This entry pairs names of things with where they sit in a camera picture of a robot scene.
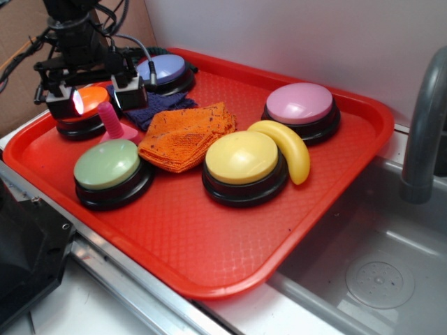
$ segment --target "orange rag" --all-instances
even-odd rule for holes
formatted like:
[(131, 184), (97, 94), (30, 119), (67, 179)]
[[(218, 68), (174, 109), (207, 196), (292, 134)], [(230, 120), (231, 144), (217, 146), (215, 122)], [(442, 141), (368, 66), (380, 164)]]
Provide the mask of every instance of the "orange rag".
[(224, 103), (156, 114), (138, 145), (146, 161), (180, 173), (203, 162), (211, 144), (236, 130), (236, 116)]

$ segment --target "cardboard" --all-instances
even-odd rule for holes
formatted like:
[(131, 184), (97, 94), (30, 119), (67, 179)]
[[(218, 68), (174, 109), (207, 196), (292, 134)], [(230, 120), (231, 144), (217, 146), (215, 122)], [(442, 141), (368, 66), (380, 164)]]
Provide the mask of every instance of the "cardboard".
[[(118, 0), (102, 0), (101, 4), (115, 9)], [(29, 39), (47, 27), (48, 14), (42, 0), (12, 0), (0, 9), (0, 64), (9, 59)], [(119, 31), (131, 35), (146, 46), (156, 45), (144, 1), (131, 1), (126, 20)], [(135, 46), (132, 41), (116, 38), (118, 46)], [(5, 136), (47, 109), (45, 104), (34, 105), (34, 94), (40, 82), (33, 66), (47, 58), (46, 45), (26, 58), (9, 77), (8, 85), (0, 94), (0, 137)]]

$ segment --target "toy banana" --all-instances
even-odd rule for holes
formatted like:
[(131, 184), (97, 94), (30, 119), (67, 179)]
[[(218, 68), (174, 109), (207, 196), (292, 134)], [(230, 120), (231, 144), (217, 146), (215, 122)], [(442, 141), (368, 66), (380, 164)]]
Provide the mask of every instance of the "toy banana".
[(288, 173), (296, 185), (309, 176), (310, 155), (301, 137), (288, 126), (276, 121), (262, 120), (252, 124), (248, 131), (257, 131), (270, 136), (286, 158)]

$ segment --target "dark blue cloth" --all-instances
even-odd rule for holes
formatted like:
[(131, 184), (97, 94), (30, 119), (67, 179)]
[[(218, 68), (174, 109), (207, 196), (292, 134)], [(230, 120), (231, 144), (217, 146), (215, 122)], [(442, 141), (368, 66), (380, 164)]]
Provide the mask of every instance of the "dark blue cloth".
[[(107, 87), (110, 96), (114, 96), (113, 86)], [(130, 122), (142, 131), (147, 131), (155, 114), (164, 110), (184, 110), (197, 106), (197, 103), (186, 95), (188, 92), (175, 93), (170, 96), (147, 92), (147, 107), (139, 110), (123, 111)]]

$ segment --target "red tray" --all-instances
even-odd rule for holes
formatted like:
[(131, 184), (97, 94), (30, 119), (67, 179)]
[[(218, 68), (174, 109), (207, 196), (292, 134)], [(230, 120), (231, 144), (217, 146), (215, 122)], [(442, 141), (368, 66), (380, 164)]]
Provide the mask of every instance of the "red tray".
[[(188, 97), (200, 106), (223, 101), (244, 130), (258, 121), (271, 91), (296, 78), (171, 50), (199, 67)], [(234, 209), (209, 199), (201, 167), (182, 174), (158, 170), (141, 198), (113, 211), (85, 209), (75, 195), (73, 167), (98, 143), (61, 138), (50, 115), (20, 131), (5, 162), (54, 201), (158, 276), (180, 294), (217, 299), (263, 283), (315, 225), (377, 151), (394, 127), (390, 110), (375, 100), (331, 89), (342, 111), (339, 131), (309, 148), (306, 182), (291, 181), (275, 199)]]

